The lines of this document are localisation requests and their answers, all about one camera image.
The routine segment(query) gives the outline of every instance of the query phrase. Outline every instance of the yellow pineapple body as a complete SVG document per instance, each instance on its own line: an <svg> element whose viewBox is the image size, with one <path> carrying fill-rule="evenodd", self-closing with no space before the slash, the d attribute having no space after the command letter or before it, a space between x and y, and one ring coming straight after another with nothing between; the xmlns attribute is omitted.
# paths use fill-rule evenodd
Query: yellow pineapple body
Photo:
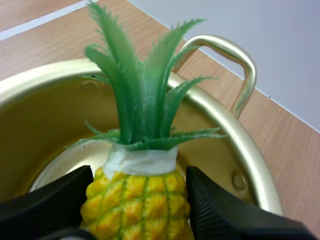
<svg viewBox="0 0 320 240"><path fill-rule="evenodd" d="M177 170L156 176L116 172L108 179L100 167L86 190L81 226L99 240L192 239L185 186Z"/></svg>

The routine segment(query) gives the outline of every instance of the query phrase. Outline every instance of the toy pineapple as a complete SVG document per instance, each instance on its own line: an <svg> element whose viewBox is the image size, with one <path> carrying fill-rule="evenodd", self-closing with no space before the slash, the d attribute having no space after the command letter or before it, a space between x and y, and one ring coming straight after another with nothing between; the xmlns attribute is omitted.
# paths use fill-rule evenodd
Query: toy pineapple
<svg viewBox="0 0 320 240"><path fill-rule="evenodd" d="M117 18L96 3L88 7L107 46L90 45L85 55L106 77L85 77L112 86L120 128L102 133L89 126L96 136L80 140L113 144L105 165L87 187L81 225L99 240L192 239L185 179L176 170L177 145L221 136L215 134L216 128L194 132L172 132L171 128L184 95L209 77L184 82L168 92L167 83L172 67L185 53L175 55L176 47L202 20L171 29L142 62Z"/></svg>

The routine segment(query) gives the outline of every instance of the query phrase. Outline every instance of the table surface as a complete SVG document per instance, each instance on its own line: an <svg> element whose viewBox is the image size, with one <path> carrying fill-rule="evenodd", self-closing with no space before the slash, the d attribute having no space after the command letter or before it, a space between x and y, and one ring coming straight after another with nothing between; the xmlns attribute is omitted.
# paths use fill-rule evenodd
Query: table surface
<svg viewBox="0 0 320 240"><path fill-rule="evenodd" d="M0 0L0 34L76 2ZM125 0L99 2L119 14L141 57L146 56L159 34L168 31ZM42 65L83 58L86 45L101 42L95 28L88 11L81 8L0 41L0 80ZM178 74L187 79L199 75L220 77L219 81L206 81L201 86L227 108L231 107L243 82L200 51ZM257 90L239 121L269 166L285 215L302 221L320 237L320 134Z"/></svg>

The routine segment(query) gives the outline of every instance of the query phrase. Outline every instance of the gold pot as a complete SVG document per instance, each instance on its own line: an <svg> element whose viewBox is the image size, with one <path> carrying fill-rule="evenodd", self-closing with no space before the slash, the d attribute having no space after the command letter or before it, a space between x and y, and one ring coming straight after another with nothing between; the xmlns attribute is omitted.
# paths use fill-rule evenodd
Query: gold pot
<svg viewBox="0 0 320 240"><path fill-rule="evenodd" d="M199 87L188 92L174 126L183 131L219 126L228 137L181 144L179 167L184 171L186 165L198 166L238 198L282 215L268 167L237 120L255 87L253 61L243 49L217 36L197 36L183 48L195 45L208 46L241 64L245 80L231 112ZM170 88L185 80L175 73L191 54L175 66ZM79 77L96 73L100 70L95 64L78 59L38 67L0 82L0 202L39 188L80 165L97 167L94 148L59 156L64 146L91 134L85 120L103 131L118 127L112 89Z"/></svg>

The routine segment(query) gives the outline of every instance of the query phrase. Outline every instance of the pot handle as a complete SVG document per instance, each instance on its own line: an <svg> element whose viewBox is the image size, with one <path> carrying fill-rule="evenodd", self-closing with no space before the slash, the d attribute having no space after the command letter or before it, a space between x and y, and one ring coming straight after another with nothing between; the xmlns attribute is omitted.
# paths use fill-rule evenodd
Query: pot handle
<svg viewBox="0 0 320 240"><path fill-rule="evenodd" d="M257 81L257 70L254 61L251 57L237 44L215 35L199 35L191 38L181 48L180 52L189 47L206 46L216 51L225 58L240 64L244 69L244 81L241 90L233 103L231 113L238 119L241 112L245 108L249 98L251 97ZM196 51L192 49L187 51L175 64L172 71L177 73L187 59Z"/></svg>

